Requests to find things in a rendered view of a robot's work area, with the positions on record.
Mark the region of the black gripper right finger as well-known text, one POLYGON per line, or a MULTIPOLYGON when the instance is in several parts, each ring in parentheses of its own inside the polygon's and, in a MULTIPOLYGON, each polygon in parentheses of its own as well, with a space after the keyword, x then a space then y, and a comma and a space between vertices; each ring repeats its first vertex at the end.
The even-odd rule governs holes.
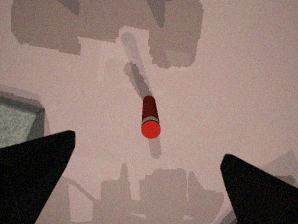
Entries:
POLYGON ((237 156, 223 155, 222 180, 238 224, 298 224, 298 188, 237 156))

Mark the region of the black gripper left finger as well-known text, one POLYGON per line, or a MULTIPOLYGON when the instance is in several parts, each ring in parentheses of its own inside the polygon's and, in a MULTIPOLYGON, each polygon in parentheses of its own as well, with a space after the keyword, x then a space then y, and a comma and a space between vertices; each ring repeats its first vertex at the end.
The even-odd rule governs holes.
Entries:
POLYGON ((36 224, 71 159, 76 132, 0 148, 0 224, 36 224))

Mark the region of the dark red peg with grey band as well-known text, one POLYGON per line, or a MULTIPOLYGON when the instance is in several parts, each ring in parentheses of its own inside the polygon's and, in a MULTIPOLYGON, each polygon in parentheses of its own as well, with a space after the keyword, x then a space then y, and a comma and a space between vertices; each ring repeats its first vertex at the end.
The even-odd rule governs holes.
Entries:
POLYGON ((145 96, 142 101, 141 133, 146 139, 156 139, 161 133, 156 100, 153 96, 145 96))

